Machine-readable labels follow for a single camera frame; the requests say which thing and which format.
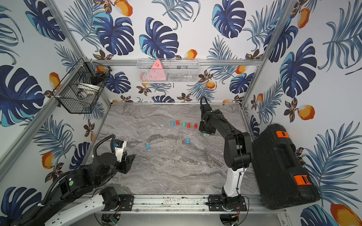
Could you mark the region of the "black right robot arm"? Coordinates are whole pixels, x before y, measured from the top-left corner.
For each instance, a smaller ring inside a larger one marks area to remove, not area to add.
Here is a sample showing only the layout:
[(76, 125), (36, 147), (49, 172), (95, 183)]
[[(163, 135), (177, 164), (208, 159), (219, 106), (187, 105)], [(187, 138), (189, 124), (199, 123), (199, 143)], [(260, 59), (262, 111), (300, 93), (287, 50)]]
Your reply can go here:
[(228, 171), (226, 182), (222, 187), (221, 205), (231, 211), (244, 202), (240, 187), (252, 160), (250, 135), (236, 129), (220, 110), (211, 109), (201, 112), (199, 130), (209, 135), (219, 132), (224, 139), (223, 158)]

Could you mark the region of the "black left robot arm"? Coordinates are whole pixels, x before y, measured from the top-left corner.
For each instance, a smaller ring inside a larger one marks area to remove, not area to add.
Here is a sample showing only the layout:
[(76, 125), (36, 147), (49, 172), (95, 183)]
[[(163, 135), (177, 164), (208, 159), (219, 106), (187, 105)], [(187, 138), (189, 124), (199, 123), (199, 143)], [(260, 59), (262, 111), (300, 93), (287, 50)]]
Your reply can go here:
[(32, 202), (32, 207), (15, 218), (12, 226), (44, 226), (51, 222), (60, 210), (83, 195), (108, 183), (118, 172), (126, 174), (135, 155), (125, 155), (118, 160), (114, 153), (103, 153), (93, 158), (89, 165), (81, 166), (58, 177), (44, 198)]

